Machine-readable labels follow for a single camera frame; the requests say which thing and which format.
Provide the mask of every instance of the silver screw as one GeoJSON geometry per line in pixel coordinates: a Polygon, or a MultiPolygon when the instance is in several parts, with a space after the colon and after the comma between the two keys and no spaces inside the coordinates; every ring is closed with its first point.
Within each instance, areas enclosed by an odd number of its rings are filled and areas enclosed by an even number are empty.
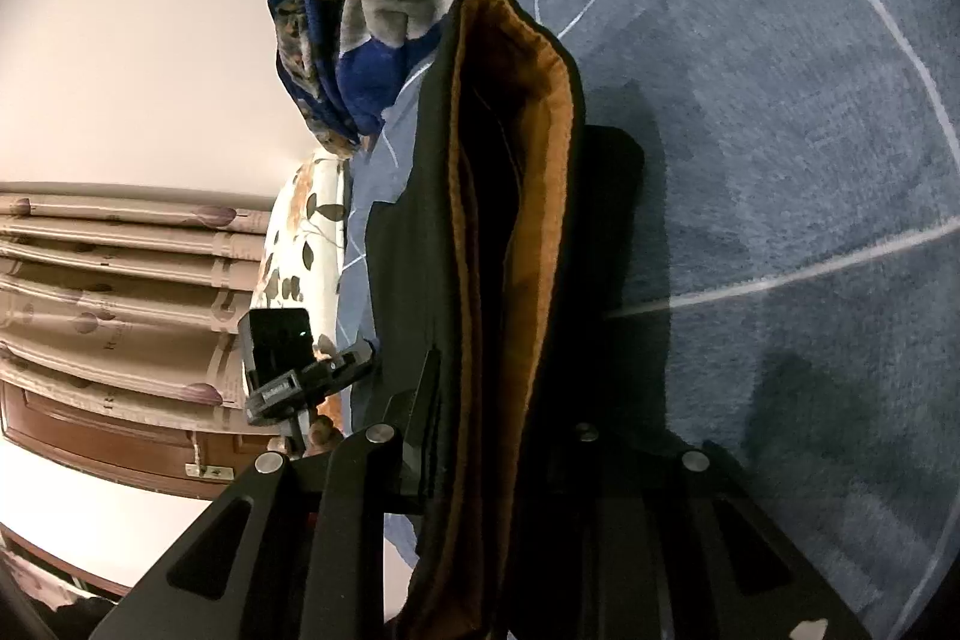
{"type": "Polygon", "coordinates": [[[394,427],[389,423],[376,423],[370,429],[367,429],[367,439],[377,444],[390,442],[394,438],[394,434],[396,434],[394,427]]]}
{"type": "Polygon", "coordinates": [[[578,423],[574,431],[577,432],[577,439],[580,442],[597,442],[600,438],[600,432],[597,432],[596,427],[589,423],[578,423]]]}
{"type": "Polygon", "coordinates": [[[283,456],[276,451],[267,451],[256,457],[253,466],[256,467],[257,472],[269,475],[270,472],[277,472],[283,466],[283,456]]]}
{"type": "Polygon", "coordinates": [[[710,459],[702,451],[687,451],[680,461],[690,472],[707,472],[710,467],[710,459]]]}

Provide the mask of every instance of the brown wooden panel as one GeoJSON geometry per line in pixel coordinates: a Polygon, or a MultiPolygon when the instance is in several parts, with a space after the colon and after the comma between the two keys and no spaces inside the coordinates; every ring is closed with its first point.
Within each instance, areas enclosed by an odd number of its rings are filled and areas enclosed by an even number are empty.
{"type": "Polygon", "coordinates": [[[82,570],[80,567],[74,567],[69,562],[61,560],[61,558],[57,558],[53,554],[48,554],[48,552],[42,548],[32,544],[30,540],[22,538],[15,531],[10,530],[3,524],[0,524],[0,537],[3,537],[4,542],[7,543],[7,546],[11,550],[16,552],[17,549],[20,549],[23,552],[27,552],[27,554],[32,554],[39,560],[45,561],[47,564],[55,567],[66,575],[79,578],[85,584],[89,584],[95,588],[101,589],[102,591],[106,591],[107,594],[112,594],[114,597],[126,597],[127,592],[130,590],[130,586],[114,584],[113,581],[108,581],[106,578],[101,578],[93,573],[88,573],[88,571],[82,570]]]}
{"type": "Polygon", "coordinates": [[[3,433],[45,458],[97,477],[168,494],[213,499],[227,485],[187,477],[196,438],[203,464],[239,474],[267,448],[270,437],[184,432],[108,418],[0,384],[3,433]]]}

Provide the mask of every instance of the wooden cabinet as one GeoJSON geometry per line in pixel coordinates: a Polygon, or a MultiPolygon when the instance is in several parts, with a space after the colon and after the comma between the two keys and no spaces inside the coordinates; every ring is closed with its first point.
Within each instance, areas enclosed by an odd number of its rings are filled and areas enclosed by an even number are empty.
{"type": "Polygon", "coordinates": [[[17,445],[96,477],[167,494],[213,499],[229,484],[191,477],[198,466],[239,475],[270,437],[186,432],[108,418],[0,383],[3,434],[17,445]]]}

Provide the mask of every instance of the blue bedsheet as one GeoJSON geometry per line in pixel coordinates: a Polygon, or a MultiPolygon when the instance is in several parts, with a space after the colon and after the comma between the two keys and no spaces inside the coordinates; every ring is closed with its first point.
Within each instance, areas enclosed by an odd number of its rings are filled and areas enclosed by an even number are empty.
{"type": "MultiPolygon", "coordinates": [[[[960,548],[960,0],[519,1],[576,58],[587,122],[647,157],[589,346],[620,367],[600,425],[639,439],[665,415],[728,449],[896,637],[960,548]]],[[[368,209],[403,190],[418,89],[352,164],[344,344],[373,334],[368,209]]],[[[388,535],[413,555],[405,520],[388,535]]]]}

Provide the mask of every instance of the wall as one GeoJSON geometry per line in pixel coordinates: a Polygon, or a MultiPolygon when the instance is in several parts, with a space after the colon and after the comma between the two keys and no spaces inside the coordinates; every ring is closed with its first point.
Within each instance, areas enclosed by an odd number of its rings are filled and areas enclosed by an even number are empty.
{"type": "Polygon", "coordinates": [[[274,59],[265,0],[0,0],[0,182],[270,199],[312,146],[274,59]]]}

